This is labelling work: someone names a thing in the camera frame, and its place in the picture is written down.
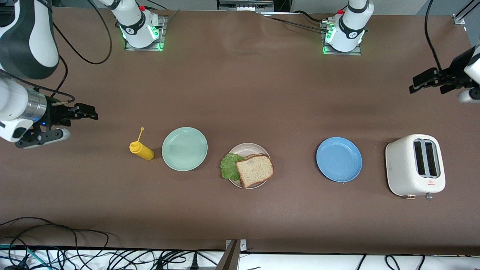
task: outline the table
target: table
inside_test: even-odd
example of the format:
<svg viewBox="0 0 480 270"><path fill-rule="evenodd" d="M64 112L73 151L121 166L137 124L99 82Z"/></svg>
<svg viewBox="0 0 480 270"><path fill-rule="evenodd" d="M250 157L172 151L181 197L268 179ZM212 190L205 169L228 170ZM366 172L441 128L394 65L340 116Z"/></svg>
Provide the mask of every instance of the table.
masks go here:
<svg viewBox="0 0 480 270"><path fill-rule="evenodd" d="M434 66L423 17L373 16L363 55L345 57L323 55L314 31L253 12L180 11L163 52L126 52L113 15L102 13L114 39L106 63L83 62L56 36L69 65L62 90L100 119L74 122L69 140L32 150L0 141L1 221L38 216L103 230L116 235L115 247L224 248L225 239L245 238L252 251L478 253L480 107L458 103L455 92L408 93L412 77ZM86 57L104 57L107 36L93 10L55 9L54 21ZM469 47L449 17L432 17L430 35L444 67ZM55 87L62 76L59 67L41 83ZM128 150L142 126L153 161ZM209 143L190 172L161 158L164 138L183 126ZM387 186L385 146L413 133L434 136L442 149L446 188L433 201L404 200ZM316 167L317 147L332 136L361 151L363 169L350 183ZM275 166L255 190L220 177L220 160L244 142L266 148ZM73 245L58 230L31 236ZM79 244L102 241L87 234Z"/></svg>

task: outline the toaster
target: toaster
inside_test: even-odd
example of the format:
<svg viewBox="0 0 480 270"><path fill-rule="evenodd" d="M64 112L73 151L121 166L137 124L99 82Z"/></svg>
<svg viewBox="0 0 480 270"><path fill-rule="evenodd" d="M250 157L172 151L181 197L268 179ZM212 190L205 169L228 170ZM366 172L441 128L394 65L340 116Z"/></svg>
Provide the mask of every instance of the toaster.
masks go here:
<svg viewBox="0 0 480 270"><path fill-rule="evenodd" d="M387 181L398 196L414 199L445 188L445 172L438 141L432 136L412 134L387 145Z"/></svg>

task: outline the plate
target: plate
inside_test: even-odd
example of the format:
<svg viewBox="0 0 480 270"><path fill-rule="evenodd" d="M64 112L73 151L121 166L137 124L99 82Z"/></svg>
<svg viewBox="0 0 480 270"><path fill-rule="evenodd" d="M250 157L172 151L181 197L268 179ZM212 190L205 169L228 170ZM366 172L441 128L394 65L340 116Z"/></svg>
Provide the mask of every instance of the plate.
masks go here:
<svg viewBox="0 0 480 270"><path fill-rule="evenodd" d="M242 157L246 157L246 156L253 155L253 154L265 154L270 158L270 155L267 153L267 151L263 147L261 147L260 145L253 144L253 143L239 144L239 145L235 146L234 148L232 148L232 150L230 150L230 153L234 153L234 154L240 155ZM243 188L240 181L235 181L235 180L231 180L231 179L229 179L229 180L236 187ZM253 185L251 187L247 187L245 189L258 188L261 185L263 185L265 182L266 181L263 181L260 184L255 184L255 185Z"/></svg>
<svg viewBox="0 0 480 270"><path fill-rule="evenodd" d="M349 140L332 137L323 141L317 149L317 165L320 171L335 182L348 182L361 171L359 149Z"/></svg>
<svg viewBox="0 0 480 270"><path fill-rule="evenodd" d="M207 156L205 136L192 127L172 131L163 142L162 157L172 169L186 172L197 168Z"/></svg>

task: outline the yellow squeeze bottle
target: yellow squeeze bottle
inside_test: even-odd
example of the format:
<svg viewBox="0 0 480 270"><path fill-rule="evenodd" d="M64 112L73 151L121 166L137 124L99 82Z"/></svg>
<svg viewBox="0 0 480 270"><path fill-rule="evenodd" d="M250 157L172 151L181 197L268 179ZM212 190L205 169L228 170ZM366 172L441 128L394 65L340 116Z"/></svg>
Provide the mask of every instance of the yellow squeeze bottle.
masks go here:
<svg viewBox="0 0 480 270"><path fill-rule="evenodd" d="M141 142L140 142L140 136L142 136L142 132L144 131L144 128L141 128L140 129L140 135L138 135L138 139L136 142L132 142L130 144L130 152L132 152L133 154L141 157L142 159L145 159L145 160L152 160L153 157L155 156L155 153L148 147L146 147L145 145L143 145Z"/></svg>

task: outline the green plate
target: green plate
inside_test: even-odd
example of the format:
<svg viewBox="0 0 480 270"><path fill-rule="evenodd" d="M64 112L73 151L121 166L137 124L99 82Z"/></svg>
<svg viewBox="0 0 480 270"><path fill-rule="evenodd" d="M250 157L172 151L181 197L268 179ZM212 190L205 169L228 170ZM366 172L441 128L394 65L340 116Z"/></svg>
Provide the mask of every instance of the green plate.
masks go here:
<svg viewBox="0 0 480 270"><path fill-rule="evenodd" d="M192 127L172 131L163 141L162 157L172 169L180 172L197 168L207 156L205 136Z"/></svg>

